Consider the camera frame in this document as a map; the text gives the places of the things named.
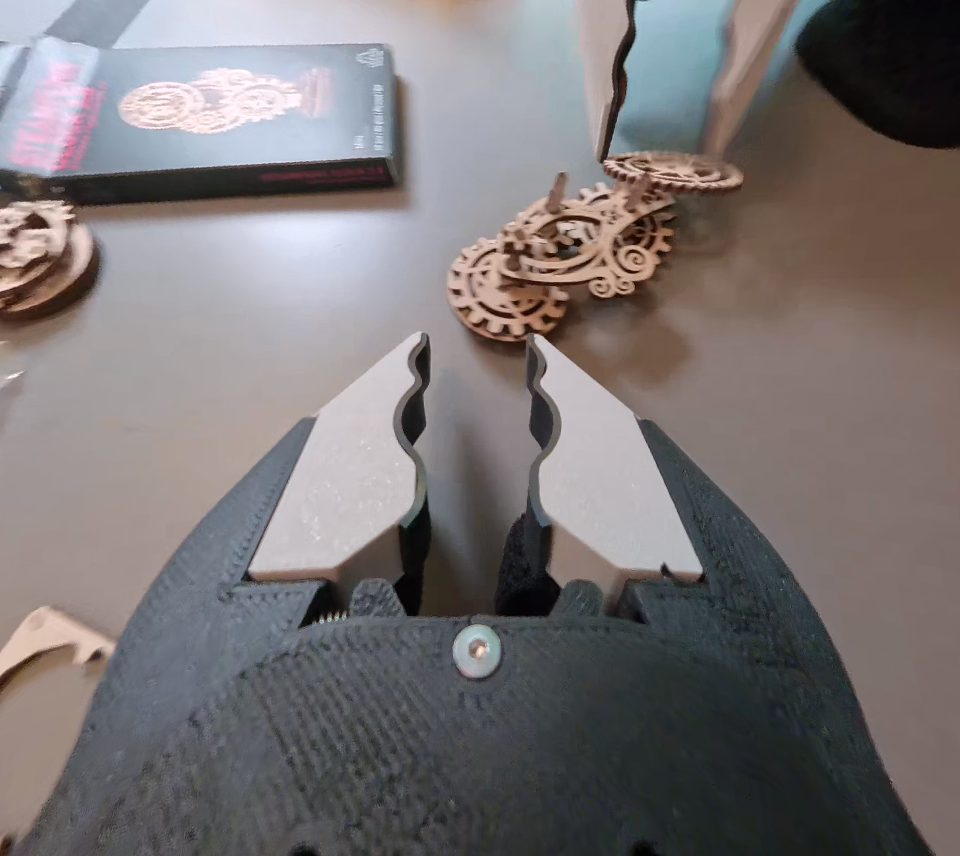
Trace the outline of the wooden gear clock assembly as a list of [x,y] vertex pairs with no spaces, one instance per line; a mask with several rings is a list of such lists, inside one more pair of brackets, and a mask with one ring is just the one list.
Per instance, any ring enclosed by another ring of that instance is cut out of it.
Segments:
[[451,263],[447,301],[474,335],[505,344],[545,336],[565,316],[574,290],[628,298],[672,249],[674,197],[665,190],[599,182],[567,197],[568,182],[558,173],[546,196]]

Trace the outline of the black puzzle box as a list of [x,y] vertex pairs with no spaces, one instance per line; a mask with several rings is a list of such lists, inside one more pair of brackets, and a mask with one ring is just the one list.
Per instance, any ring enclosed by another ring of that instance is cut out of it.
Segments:
[[103,206],[394,188],[396,82],[383,44],[3,44],[2,193]]

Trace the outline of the large wooden gear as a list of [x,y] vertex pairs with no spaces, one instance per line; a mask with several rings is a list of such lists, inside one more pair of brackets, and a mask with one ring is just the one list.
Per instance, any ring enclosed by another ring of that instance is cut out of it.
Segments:
[[602,168],[616,183],[629,183],[677,195],[719,195],[739,190],[744,181],[736,166],[696,154],[648,150],[607,157]]

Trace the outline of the grey desk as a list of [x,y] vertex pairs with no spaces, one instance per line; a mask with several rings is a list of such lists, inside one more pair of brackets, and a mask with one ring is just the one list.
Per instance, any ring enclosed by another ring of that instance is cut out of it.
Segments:
[[[803,72],[801,0],[731,157],[649,288],[559,349],[760,528],[832,635],[920,832],[958,854],[958,153],[885,139]],[[174,550],[300,418],[417,330],[424,610],[491,607],[536,446],[523,353],[476,340],[462,247],[603,178],[575,0],[147,0],[123,48],[382,42],[388,192],[87,210],[102,271],[2,334],[2,642],[43,606],[118,638]]]

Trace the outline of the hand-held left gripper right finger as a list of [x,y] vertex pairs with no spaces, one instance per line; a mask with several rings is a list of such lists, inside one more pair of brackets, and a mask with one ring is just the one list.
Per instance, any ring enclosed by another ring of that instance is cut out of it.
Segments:
[[559,588],[594,585],[616,606],[629,583],[705,573],[635,413],[540,335],[526,345],[532,463],[525,550]]

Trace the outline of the round wooden gear base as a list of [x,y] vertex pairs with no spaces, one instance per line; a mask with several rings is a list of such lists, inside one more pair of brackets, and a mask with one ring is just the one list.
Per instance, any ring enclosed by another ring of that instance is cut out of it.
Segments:
[[94,287],[101,250],[90,227],[58,200],[9,202],[1,210],[1,321],[51,317]]

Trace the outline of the wooden puzzle sheet with gears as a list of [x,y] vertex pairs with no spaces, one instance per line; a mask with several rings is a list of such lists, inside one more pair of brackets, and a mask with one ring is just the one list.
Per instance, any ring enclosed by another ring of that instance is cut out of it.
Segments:
[[108,662],[114,640],[51,606],[32,610],[1,649],[1,688],[28,664],[58,651],[68,651],[71,665],[84,668]]

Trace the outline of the person's right forearm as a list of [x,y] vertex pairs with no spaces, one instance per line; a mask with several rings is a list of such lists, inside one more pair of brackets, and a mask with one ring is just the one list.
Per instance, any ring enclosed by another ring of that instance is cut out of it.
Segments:
[[831,0],[798,34],[812,80],[896,142],[959,146],[959,0]]

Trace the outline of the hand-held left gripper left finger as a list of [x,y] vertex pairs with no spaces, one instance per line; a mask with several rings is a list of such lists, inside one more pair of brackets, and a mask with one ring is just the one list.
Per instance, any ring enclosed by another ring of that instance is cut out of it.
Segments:
[[318,410],[248,566],[254,582],[392,583],[425,566],[430,340],[414,333]]

